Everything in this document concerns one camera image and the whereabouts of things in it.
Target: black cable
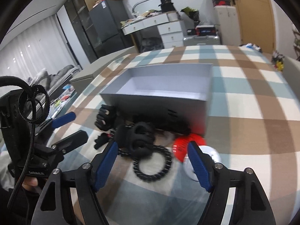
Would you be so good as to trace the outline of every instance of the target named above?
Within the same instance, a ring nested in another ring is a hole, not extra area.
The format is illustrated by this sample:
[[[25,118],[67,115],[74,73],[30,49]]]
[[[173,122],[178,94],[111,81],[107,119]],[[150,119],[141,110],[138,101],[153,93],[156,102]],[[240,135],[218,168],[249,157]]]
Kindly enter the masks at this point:
[[[41,85],[29,86],[25,81],[21,80],[18,77],[14,77],[14,76],[0,77],[0,87],[1,86],[19,86],[22,89],[24,89],[24,91],[21,93],[21,95],[19,97],[19,104],[18,104],[19,112],[20,112],[21,116],[25,119],[25,121],[27,121],[28,123],[31,123],[30,143],[29,143],[27,158],[26,158],[22,173],[10,195],[10,198],[9,198],[9,201],[7,204],[7,209],[10,211],[13,206],[15,197],[18,194],[20,187],[21,187],[21,185],[25,179],[25,176],[27,174],[27,171],[28,171],[29,163],[30,163],[31,156],[33,153],[35,125],[41,124],[42,122],[44,122],[46,120],[46,118],[49,114],[49,110],[50,110],[50,101],[49,101],[49,96],[47,94],[47,91],[43,86],[41,86]],[[35,101],[37,101],[37,100],[35,99],[35,97],[39,93],[43,93],[45,95],[46,100],[45,100],[44,109],[42,108],[41,116],[39,118],[36,118]],[[31,106],[32,106],[32,119],[28,119],[24,113],[24,106],[28,101],[31,102]]]
[[[38,102],[38,104],[40,105],[40,107],[43,109],[43,106],[41,104],[41,102],[38,99],[35,99],[36,102]]]

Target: blue handle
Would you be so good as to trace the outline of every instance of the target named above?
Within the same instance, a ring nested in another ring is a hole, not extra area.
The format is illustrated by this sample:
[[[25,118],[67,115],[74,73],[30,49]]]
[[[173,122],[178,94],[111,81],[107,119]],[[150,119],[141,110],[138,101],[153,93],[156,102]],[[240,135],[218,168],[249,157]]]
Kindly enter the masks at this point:
[[[56,118],[52,121],[52,128],[59,128],[61,126],[64,126],[65,124],[72,122],[76,119],[76,114],[74,112],[69,112],[60,118]]]

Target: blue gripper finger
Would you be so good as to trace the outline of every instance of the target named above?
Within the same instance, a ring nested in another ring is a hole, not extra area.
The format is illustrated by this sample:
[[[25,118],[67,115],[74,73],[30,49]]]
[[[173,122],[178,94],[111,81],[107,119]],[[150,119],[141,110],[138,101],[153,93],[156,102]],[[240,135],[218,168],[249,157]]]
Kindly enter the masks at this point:
[[[190,142],[187,146],[187,155],[194,168],[194,172],[199,180],[201,187],[205,188],[207,192],[210,192],[213,186],[209,181],[209,172],[206,169],[203,161],[201,160],[196,148],[199,149],[197,145],[193,145]]]
[[[92,172],[94,176],[92,185],[95,192],[104,187],[117,155],[118,144],[113,142],[112,144],[108,143],[103,152],[97,154],[92,160],[91,164],[93,165]]]

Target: cardboard box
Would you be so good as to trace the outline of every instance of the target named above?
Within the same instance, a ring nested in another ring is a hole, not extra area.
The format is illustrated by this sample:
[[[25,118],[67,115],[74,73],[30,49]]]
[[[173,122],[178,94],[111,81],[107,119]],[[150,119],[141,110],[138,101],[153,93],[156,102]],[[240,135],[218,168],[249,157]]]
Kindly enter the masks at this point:
[[[124,119],[178,117],[204,135],[212,94],[212,64],[157,64],[126,69],[100,91]]]

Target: desk drawer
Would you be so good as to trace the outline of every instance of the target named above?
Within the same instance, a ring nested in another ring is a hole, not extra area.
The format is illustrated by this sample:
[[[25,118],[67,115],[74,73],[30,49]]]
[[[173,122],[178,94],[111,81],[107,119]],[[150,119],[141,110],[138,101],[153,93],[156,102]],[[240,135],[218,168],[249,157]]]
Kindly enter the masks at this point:
[[[182,41],[176,41],[176,42],[164,43],[163,46],[165,47],[165,49],[180,47],[180,46],[183,46],[183,42]]]
[[[161,39],[162,39],[163,43],[183,41],[183,33],[175,32],[175,33],[163,34],[163,35],[161,35]]]
[[[127,34],[131,34],[131,33],[135,32],[135,31],[142,30],[144,28],[145,28],[145,26],[144,26],[143,21],[139,21],[132,25],[128,25],[128,26],[124,27],[123,32],[124,32],[124,35],[127,35]]]
[[[157,26],[159,34],[168,34],[173,32],[185,31],[185,26],[183,21],[170,22],[164,25]]]
[[[169,19],[168,19],[167,14],[160,14],[160,15],[154,16],[152,18],[150,17],[148,19],[143,20],[145,28],[168,23],[168,22],[169,22]]]

